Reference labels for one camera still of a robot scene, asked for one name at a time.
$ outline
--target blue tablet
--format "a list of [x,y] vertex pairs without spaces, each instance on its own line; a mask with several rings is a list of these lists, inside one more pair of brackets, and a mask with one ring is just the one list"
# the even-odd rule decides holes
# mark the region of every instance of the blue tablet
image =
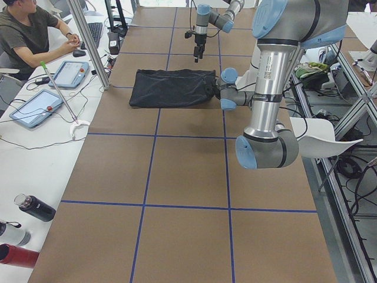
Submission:
[[[53,76],[58,87],[62,88],[77,88],[89,71],[89,64],[87,62],[64,61]],[[54,87],[52,82],[49,82],[50,87]]]
[[15,122],[30,129],[41,124],[62,104],[63,100],[58,94],[52,93],[49,90],[41,90],[9,116]]

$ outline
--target black bottle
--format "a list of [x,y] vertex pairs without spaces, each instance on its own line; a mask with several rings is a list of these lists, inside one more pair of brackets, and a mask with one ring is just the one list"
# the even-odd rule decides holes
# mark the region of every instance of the black bottle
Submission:
[[14,199],[14,203],[19,206],[19,210],[45,222],[51,221],[55,216],[56,210],[35,196],[26,196],[20,193]]

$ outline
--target white desk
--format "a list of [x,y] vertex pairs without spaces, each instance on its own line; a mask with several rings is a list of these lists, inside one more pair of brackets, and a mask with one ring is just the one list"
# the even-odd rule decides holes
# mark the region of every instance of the white desk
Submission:
[[[104,17],[87,17],[88,22],[103,22],[103,20]],[[78,32],[74,21],[71,21],[69,26],[72,32]],[[107,30],[104,28],[98,48],[100,57],[106,54],[105,49],[107,49],[108,45],[106,33]],[[51,49],[59,47],[67,40],[57,30],[52,31],[51,34],[56,35],[56,37],[54,36],[54,40],[51,40]],[[69,54],[47,64],[50,72],[54,73],[64,60],[89,61],[90,70],[93,70],[87,53],[86,56],[78,58],[74,58]],[[32,77],[43,73],[42,67],[38,67]],[[77,92],[86,85],[91,77],[92,75],[89,72],[76,90],[63,90],[62,92],[66,99],[70,99],[72,93]],[[27,85],[28,83],[24,85],[16,98],[27,100],[38,90],[44,88],[51,89],[47,85],[41,85],[37,90],[28,91],[26,89]],[[100,80],[98,78],[93,79],[83,90],[83,93],[88,98],[88,103],[80,114],[79,119],[91,122],[102,96]],[[86,99],[80,94],[68,101],[76,115],[80,112],[85,102]],[[20,104],[14,102],[12,105],[18,107]],[[9,114],[12,111],[13,107],[9,107],[0,121],[10,120]],[[72,120],[71,115],[64,105],[57,110],[57,113],[67,120]],[[0,123],[0,134],[3,139],[13,143],[21,144],[26,147],[40,147],[71,140],[69,132],[70,125],[71,123],[67,123],[60,116],[53,114],[50,118],[46,119],[43,124],[33,130],[28,130],[14,121]],[[87,126],[76,129],[76,139],[78,140],[85,137],[87,132]],[[24,248],[40,251],[49,227],[51,226],[51,222],[42,222],[33,216],[21,212],[13,203],[14,197],[19,193],[34,195],[54,208],[57,208],[83,142],[84,141],[75,141],[68,144],[47,147],[45,149],[26,150],[0,140],[0,159],[2,162],[0,172],[0,219],[20,222],[23,228],[30,231],[31,240]],[[0,265],[0,282],[27,282],[31,272],[32,269],[29,268]]]

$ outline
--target robotic arm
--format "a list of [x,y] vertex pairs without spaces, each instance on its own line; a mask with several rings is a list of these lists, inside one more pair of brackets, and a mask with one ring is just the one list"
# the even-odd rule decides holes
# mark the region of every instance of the robotic arm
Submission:
[[234,25],[234,18],[242,10],[244,0],[223,0],[229,4],[228,9],[223,15],[220,15],[209,5],[198,5],[195,31],[189,30],[185,33],[185,38],[195,35],[194,58],[198,63],[203,58],[204,49],[207,41],[208,23],[214,25],[218,29],[229,33]]
[[[277,120],[283,87],[304,49],[327,46],[344,37],[348,0],[263,0],[253,20],[260,50],[254,92],[239,91],[237,71],[218,79],[223,110],[248,105],[252,115],[236,140],[239,163],[248,169],[290,165],[299,151],[295,135]],[[246,72],[240,81],[253,83]]]

